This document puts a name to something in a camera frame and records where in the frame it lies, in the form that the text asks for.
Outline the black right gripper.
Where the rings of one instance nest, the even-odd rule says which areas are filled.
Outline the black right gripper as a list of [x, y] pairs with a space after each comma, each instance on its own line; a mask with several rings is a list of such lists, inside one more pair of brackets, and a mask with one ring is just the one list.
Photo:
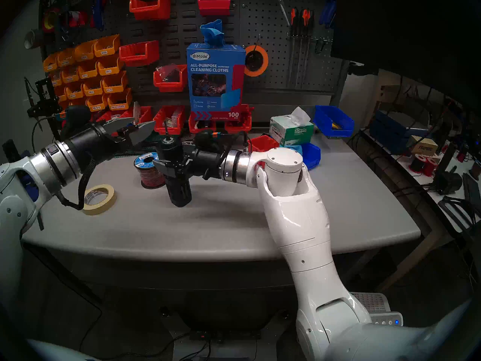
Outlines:
[[[193, 140], [182, 142], [183, 159], [179, 168], [181, 177], [190, 178], [192, 176], [202, 177], [203, 179], [216, 178], [222, 179], [220, 169], [225, 148], [214, 150], [200, 149]], [[168, 160], [153, 160], [154, 167], [160, 173], [177, 173], [177, 164]]]

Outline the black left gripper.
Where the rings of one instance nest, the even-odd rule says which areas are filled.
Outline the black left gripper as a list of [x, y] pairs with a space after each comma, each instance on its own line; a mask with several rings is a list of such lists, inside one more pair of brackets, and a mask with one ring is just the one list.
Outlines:
[[145, 141], [153, 132], [155, 121], [133, 125], [134, 118], [116, 118], [104, 124], [87, 124], [83, 131], [70, 137], [70, 152], [79, 169], [110, 160]]

